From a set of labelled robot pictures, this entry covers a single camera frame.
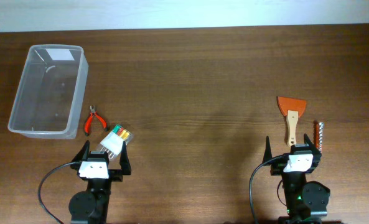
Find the wooden table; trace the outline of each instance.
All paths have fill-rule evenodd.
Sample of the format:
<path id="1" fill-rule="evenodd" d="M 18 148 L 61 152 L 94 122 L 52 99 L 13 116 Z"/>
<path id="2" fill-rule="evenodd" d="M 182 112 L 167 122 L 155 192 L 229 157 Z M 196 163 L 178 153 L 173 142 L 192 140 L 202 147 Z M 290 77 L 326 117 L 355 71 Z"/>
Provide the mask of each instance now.
<path id="1" fill-rule="evenodd" d="M 53 223 L 37 186 L 90 137 L 29 139 L 7 123 L 27 51 L 34 44 L 79 45 L 89 63 L 88 105 L 135 137 L 132 176 L 114 183 L 111 223 L 250 223 L 248 181 L 263 158 L 288 152 L 277 96 L 307 100 L 297 138 L 325 122 L 320 166 L 308 180 L 331 189 L 325 220 L 369 223 L 369 24 L 216 29 L 95 30 L 0 34 L 0 223 Z M 111 163 L 118 167 L 118 162 Z M 254 180 L 260 220 L 286 215 L 279 177 Z M 86 183 L 71 169 L 48 179 L 46 206 L 69 223 L 71 197 Z"/>

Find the wire cutter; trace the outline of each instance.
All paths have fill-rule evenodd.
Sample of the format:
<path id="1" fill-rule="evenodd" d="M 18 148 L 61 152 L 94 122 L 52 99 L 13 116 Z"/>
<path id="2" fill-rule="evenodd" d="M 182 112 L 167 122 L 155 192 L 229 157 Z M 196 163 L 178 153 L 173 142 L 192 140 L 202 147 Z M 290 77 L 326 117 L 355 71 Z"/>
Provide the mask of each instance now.
<path id="1" fill-rule="evenodd" d="M 107 122 L 105 122 L 105 120 L 100 115 L 97 114 L 97 111 L 94 106 L 90 106 L 90 117 L 87 119 L 85 123 L 85 135 L 86 136 L 89 136 L 90 134 L 90 125 L 94 117 L 96 117 L 101 122 L 104 128 L 104 131 L 108 131 Z"/>

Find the black cable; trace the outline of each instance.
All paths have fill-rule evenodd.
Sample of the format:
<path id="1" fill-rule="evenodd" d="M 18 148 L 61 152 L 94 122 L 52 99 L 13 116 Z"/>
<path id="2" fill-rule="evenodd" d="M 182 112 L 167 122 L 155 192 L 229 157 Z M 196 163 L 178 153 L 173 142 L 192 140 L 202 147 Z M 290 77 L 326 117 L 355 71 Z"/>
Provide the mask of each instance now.
<path id="1" fill-rule="evenodd" d="M 283 180 L 280 180 L 279 183 L 278 183 L 278 186 L 277 186 L 277 197 L 278 197 L 278 200 L 286 206 L 286 204 L 281 200 L 281 198 L 279 197 L 279 193 L 278 193 L 278 190 L 279 190 L 279 186 L 281 185 L 281 183 L 283 182 Z"/>
<path id="2" fill-rule="evenodd" d="M 265 165 L 268 165 L 270 162 L 272 161 L 275 161 L 277 159 L 281 159 L 283 158 L 284 156 L 283 155 L 280 155 L 280 156 L 276 156 L 276 157 L 273 157 L 271 158 L 270 160 L 260 164 L 252 173 L 251 175 L 251 179 L 249 180 L 249 200 L 250 200 L 250 204 L 251 204 L 251 212 L 252 212 L 252 216 L 253 216 L 253 219 L 255 220 L 255 224 L 259 224 L 258 222 L 258 219 L 256 217 L 256 214 L 255 214 L 255 209 L 253 208 L 253 202 L 252 202 L 252 180 L 253 180 L 253 177 L 255 176 L 256 172 L 262 168 L 263 166 Z"/>
<path id="3" fill-rule="evenodd" d="M 56 168 L 54 168 L 54 169 L 52 169 L 49 173 L 47 173 L 46 175 L 45 175 L 45 177 L 43 177 L 43 179 L 42 179 L 42 181 L 40 181 L 40 184 L 39 184 L 39 187 L 38 187 L 38 189 L 37 189 L 37 198 L 38 198 L 38 200 L 39 200 L 39 203 L 40 203 L 40 206 L 52 217 L 52 218 L 54 218 L 55 219 L 55 221 L 57 221 L 58 223 L 60 223 L 60 224 L 64 224 L 61 220 L 59 220 L 56 216 L 54 216 L 47 208 L 46 208 L 46 206 L 45 206 L 45 204 L 43 203 L 43 201 L 42 201 L 42 197 L 40 196 L 40 190 L 42 189 L 42 185 L 43 185 L 43 183 L 45 182 L 45 180 L 50 176 L 50 175 L 52 175 L 55 171 L 57 171 L 57 170 L 59 170 L 59 169 L 61 169 L 61 168 L 64 168 L 64 167 L 66 167 L 66 166 L 70 166 L 70 165 L 74 165 L 74 164 L 79 164 L 79 163 L 81 163 L 81 162 L 69 162 L 69 163 L 67 163 L 67 164 L 63 164 L 63 165 L 61 165 L 61 166 L 58 166 L 58 167 L 56 167 Z"/>

